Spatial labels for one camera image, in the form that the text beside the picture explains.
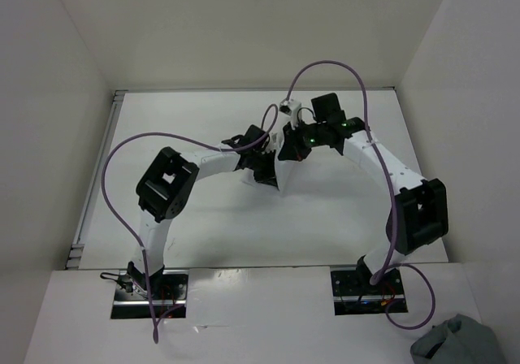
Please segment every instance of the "black joint housing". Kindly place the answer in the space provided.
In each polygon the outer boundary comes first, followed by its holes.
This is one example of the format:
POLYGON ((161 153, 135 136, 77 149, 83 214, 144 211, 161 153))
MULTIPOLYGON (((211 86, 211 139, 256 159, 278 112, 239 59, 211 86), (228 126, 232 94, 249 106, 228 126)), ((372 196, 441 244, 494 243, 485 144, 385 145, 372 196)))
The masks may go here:
POLYGON ((197 174, 197 165, 165 147, 137 184, 139 207, 150 212, 158 223, 175 218, 186 206, 197 174))
MULTIPOLYGON (((152 296, 155 296, 158 294, 159 287, 161 286, 161 282, 163 280, 163 272, 164 272, 164 266, 149 277, 149 285, 151 286, 150 288, 151 288, 152 296)), ((130 276, 132 281, 135 284, 137 284, 143 291, 148 291, 148 289, 146 287, 145 274, 139 272, 132 261, 128 263, 127 275, 130 276)))
MULTIPOLYGON (((231 139, 222 141, 225 145, 231 146, 233 149, 244 147, 261 138, 266 132, 261 128, 250 125, 245 135, 237 135, 231 139)), ((275 174, 275 152, 266 153, 266 142, 258 143, 251 149, 240 151, 240 160, 235 170, 251 169, 253 171, 254 180, 259 184, 272 185, 278 188, 275 174)))
POLYGON ((309 146, 310 141, 314 139, 314 131, 311 128, 314 124, 304 124, 293 130, 290 123, 285 124, 284 145, 278 154, 280 161, 302 161, 307 158, 312 150, 309 146))
POLYGON ((359 278, 359 281, 361 282, 362 286, 365 288, 369 288, 371 286, 372 273, 371 270, 368 269, 368 266, 366 266, 365 264, 365 256, 357 260, 356 272, 357 277, 359 278))
MULTIPOLYGON (((401 189, 395 196, 397 206, 396 250, 410 254, 423 245, 429 245, 448 232, 448 203, 446 187, 438 180, 424 180, 413 189, 401 189)), ((392 237, 392 212, 386 227, 392 237)))
POLYGON ((340 100, 335 93, 324 94, 310 100, 317 123, 336 123, 346 120, 345 112, 341 110, 340 100))

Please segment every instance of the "white floor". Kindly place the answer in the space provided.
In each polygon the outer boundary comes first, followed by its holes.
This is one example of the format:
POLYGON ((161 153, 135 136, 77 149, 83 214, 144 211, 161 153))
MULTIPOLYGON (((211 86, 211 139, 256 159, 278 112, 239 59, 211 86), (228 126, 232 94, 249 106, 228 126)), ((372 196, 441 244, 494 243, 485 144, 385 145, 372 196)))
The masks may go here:
MULTIPOLYGON (((152 362, 412 364, 410 346, 457 313, 480 320, 462 265, 422 264, 437 311, 417 331, 384 314, 335 316, 329 268, 191 270, 186 319, 169 319, 152 341, 149 319, 110 320, 114 283, 99 271, 56 271, 25 364, 152 362)), ((413 325, 430 308, 420 277, 401 271, 413 325)))
MULTIPOLYGON (((295 92, 292 97, 310 106, 311 98, 325 93, 329 92, 295 92)), ((362 117, 359 92, 337 93, 347 117, 362 117)), ((218 144, 244 133, 250 124, 259 125, 267 106, 282 98, 283 92, 127 93, 111 146, 150 131, 218 144)), ((396 94, 370 91, 368 98, 375 134, 418 171, 396 94)), ((109 168, 110 198, 135 228, 139 223, 135 187, 157 152, 167 145, 180 152, 198 149, 185 142, 149 137, 120 150, 109 168)), ((390 210, 387 191, 335 150, 318 148, 299 163, 283 197, 274 189, 243 184, 243 175, 234 172, 196 183, 187 207, 171 226, 167 267, 352 264, 384 238, 390 210)), ((89 203, 81 242, 81 269, 125 268, 136 245, 106 208, 98 188, 89 203)), ((438 240, 416 252, 411 261, 448 260, 438 240)))

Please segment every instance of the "white wall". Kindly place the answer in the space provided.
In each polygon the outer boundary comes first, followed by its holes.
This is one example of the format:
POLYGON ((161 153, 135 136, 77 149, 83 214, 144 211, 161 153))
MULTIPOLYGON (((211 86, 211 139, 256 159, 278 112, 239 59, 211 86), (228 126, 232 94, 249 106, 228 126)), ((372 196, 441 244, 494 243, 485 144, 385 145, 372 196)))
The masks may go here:
POLYGON ((427 176, 448 189, 453 261, 520 362, 520 0, 444 0, 397 87, 427 176))
POLYGON ((20 363, 72 242, 111 95, 59 0, 0 0, 0 352, 20 363))
MULTIPOLYGON (((63 0, 114 89, 286 88, 317 59, 395 85, 441 0, 63 0)), ((355 86, 326 67, 301 86, 355 86)))

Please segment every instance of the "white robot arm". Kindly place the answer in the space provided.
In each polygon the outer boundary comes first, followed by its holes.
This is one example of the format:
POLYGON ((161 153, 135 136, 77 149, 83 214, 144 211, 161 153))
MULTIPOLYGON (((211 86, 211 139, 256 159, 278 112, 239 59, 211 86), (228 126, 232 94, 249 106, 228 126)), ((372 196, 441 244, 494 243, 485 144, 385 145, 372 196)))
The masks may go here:
MULTIPOLYGON (((163 252, 171 221, 184 209, 195 181, 227 171, 249 169, 254 181, 283 191, 293 165, 304 160, 314 147, 322 145, 336 149, 364 169, 383 189, 388 189, 372 147, 378 144, 390 172, 397 206, 398 233, 392 263, 402 262, 417 248, 446 234, 446 191, 439 180, 427 181, 411 171, 385 149, 373 133, 370 142, 365 124, 359 118, 346 119, 334 93, 317 97, 312 104, 316 123, 301 121, 299 102, 285 102, 279 109, 284 116, 282 127, 270 135, 268 142, 240 153, 203 150, 180 154, 171 148, 161 150, 137 185, 142 209, 139 236, 146 248, 152 287, 163 273, 163 252)), ((256 141, 263 133, 260 128, 250 126, 244 136, 223 141, 221 147, 239 148, 256 141)), ((368 281, 383 266, 391 223, 388 218, 387 238, 360 258, 357 270, 362 280, 368 281)), ((128 264, 128 274, 141 289, 145 287, 141 248, 136 249, 128 264)))

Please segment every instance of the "black wire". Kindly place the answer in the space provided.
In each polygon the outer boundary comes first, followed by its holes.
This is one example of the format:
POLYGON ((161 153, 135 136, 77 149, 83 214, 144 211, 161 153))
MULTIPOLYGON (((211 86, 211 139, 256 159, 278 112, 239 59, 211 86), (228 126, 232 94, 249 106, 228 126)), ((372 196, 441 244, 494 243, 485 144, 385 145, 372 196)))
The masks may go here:
POLYGON ((298 112, 296 113, 296 117, 298 118, 298 120, 301 120, 301 118, 300 118, 301 110, 308 110, 312 114, 312 119, 314 121, 316 121, 316 115, 314 114, 314 111, 311 110, 310 108, 306 107, 306 106, 301 106, 300 109, 298 110, 298 112))
POLYGON ((341 300, 341 304, 343 305, 344 307, 344 312, 345 313, 348 313, 349 312, 349 309, 347 308, 347 304, 345 303, 345 301, 343 300, 343 295, 340 294, 340 300, 341 300))
POLYGON ((112 281, 115 281, 117 284, 119 284, 119 275, 116 275, 115 273, 110 273, 110 272, 101 272, 101 274, 99 275, 99 277, 101 277, 103 280, 112 280, 112 281), (113 279, 111 277, 107 277, 107 276, 114 276, 114 277, 117 277, 117 279, 113 279))

